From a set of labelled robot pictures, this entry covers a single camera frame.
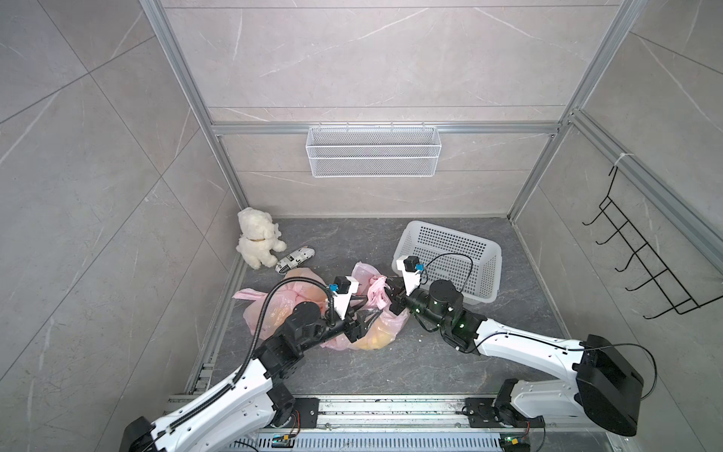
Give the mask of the plain pink plastic bag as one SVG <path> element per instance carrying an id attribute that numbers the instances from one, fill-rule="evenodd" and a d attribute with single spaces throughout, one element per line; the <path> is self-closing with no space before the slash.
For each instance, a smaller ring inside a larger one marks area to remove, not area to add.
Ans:
<path id="1" fill-rule="evenodd" d="M 367 327 L 365 335 L 355 342 L 350 342 L 346 335 L 340 334 L 322 348 L 330 350 L 379 350 L 395 341 L 410 318 L 410 312 L 404 309 L 399 315 L 391 311 L 389 297 L 385 288 L 387 278 L 375 267 L 359 262 L 352 270 L 351 276 L 359 283 L 359 295 L 366 296 L 366 303 L 356 313 L 356 318 L 363 320 Z"/>

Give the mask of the white plastic basket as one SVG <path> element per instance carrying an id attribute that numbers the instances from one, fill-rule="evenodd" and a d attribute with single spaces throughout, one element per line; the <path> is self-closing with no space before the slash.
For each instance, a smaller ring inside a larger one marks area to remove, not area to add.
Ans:
<path id="1" fill-rule="evenodd" d="M 502 274 L 502 249 L 494 241 L 414 220 L 405 228 L 393 260 L 417 256 L 429 282 L 450 280 L 472 305 L 496 301 Z"/>

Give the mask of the pink printed plastic bag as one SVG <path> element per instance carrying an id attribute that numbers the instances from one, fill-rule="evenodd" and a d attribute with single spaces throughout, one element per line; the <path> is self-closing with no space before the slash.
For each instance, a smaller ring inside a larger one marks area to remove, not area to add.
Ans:
<path id="1" fill-rule="evenodd" d="M 259 314 L 266 296 L 267 293 L 251 288 L 242 289 L 233 295 L 233 298 L 239 301 L 250 301 L 250 305 L 245 310 L 243 316 L 251 333 L 254 333 L 256 330 Z M 294 308 L 305 301 L 316 303 L 322 313 L 325 313 L 327 310 L 328 301 L 324 291 L 313 284 L 292 282 L 281 287 L 269 303 L 259 341 L 263 342 L 273 335 L 276 329 L 284 323 L 284 320 L 292 314 Z"/>

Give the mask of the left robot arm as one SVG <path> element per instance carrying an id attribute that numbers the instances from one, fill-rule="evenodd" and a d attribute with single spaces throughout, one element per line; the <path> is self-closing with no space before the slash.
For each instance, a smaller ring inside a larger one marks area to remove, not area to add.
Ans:
<path id="1" fill-rule="evenodd" d="M 340 334 L 360 339 L 382 314 L 380 309 L 354 308 L 333 324 L 310 301 L 292 314 L 252 352 L 242 365 L 180 409 L 149 421 L 141 416 L 124 430 L 122 451 L 218 451 L 240 437 L 293 414 L 295 399 L 283 379 L 299 366 L 304 352 Z"/>

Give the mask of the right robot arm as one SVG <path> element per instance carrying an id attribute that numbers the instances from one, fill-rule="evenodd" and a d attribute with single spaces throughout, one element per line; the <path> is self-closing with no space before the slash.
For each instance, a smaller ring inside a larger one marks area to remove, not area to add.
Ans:
<path id="1" fill-rule="evenodd" d="M 429 289 L 386 284 L 393 314 L 410 314 L 463 354 L 506 359 L 550 375 L 546 382 L 507 379 L 493 410 L 505 424 L 544 416 L 587 416 L 619 436 L 638 433 L 644 378 L 619 352 L 619 345 L 591 334 L 583 341 L 553 338 L 508 327 L 466 309 L 446 280 Z"/>

